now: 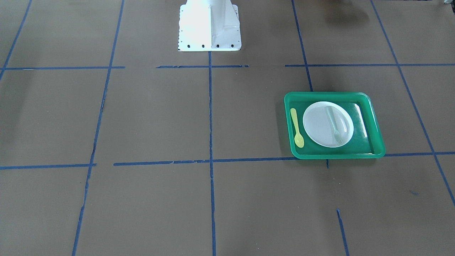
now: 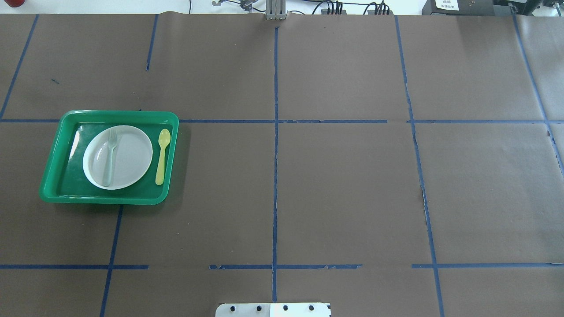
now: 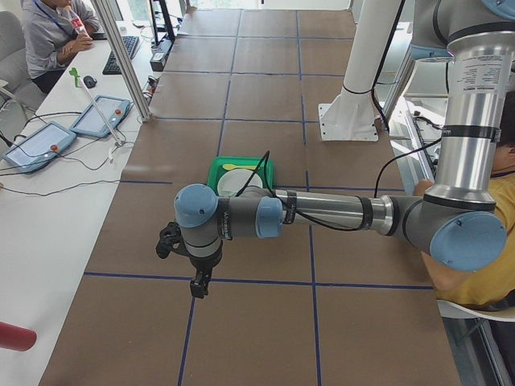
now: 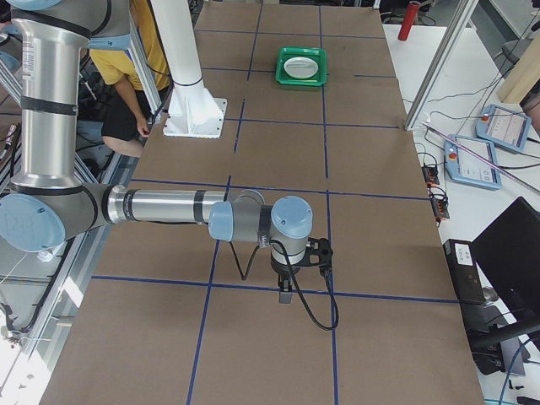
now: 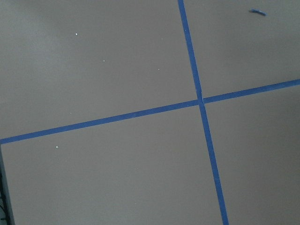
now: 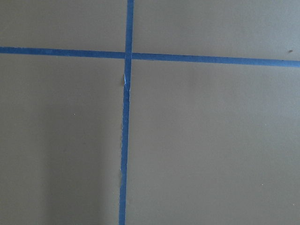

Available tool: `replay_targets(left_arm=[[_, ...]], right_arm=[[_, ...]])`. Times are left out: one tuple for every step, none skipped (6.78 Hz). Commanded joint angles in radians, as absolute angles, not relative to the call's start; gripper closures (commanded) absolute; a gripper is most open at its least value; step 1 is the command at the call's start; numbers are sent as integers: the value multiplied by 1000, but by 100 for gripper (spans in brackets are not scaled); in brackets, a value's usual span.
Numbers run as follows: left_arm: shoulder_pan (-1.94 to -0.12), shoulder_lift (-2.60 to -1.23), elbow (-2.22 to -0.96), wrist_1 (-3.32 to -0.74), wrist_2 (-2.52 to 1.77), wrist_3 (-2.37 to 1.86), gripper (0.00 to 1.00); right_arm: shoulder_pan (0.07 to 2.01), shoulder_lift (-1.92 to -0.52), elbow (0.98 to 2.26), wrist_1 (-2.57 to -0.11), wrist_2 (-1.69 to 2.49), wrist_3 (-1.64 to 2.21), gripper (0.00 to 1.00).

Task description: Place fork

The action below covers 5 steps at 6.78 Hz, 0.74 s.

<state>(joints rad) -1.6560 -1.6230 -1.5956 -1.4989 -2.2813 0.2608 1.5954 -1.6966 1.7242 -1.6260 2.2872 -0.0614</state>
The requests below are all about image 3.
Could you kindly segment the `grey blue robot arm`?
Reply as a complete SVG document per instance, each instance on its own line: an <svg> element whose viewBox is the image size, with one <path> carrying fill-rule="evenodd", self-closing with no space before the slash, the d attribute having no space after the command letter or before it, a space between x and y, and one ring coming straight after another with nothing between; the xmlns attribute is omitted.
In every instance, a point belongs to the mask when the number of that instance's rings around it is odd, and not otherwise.
<svg viewBox="0 0 515 386"><path fill-rule="evenodd" d="M488 181L514 56L511 1L418 1L412 52L453 61L436 180L423 197L371 198L243 187L219 197L192 184L175 197L176 220L157 254L175 252L196 268L192 296L203 298L225 240L276 237L301 220L343 232L396 236L459 271L482 269L506 243Z"/></svg>

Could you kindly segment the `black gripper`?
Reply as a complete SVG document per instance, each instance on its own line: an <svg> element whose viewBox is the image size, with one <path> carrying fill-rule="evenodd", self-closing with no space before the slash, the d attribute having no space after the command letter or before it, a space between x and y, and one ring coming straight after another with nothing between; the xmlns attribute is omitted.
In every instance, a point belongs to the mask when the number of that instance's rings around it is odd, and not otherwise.
<svg viewBox="0 0 515 386"><path fill-rule="evenodd" d="M208 286L212 270L221 261L221 251L216 251L206 257L191 255L189 260L196 269L196 274L190 281L191 295L194 298L205 298L208 296Z"/></svg>

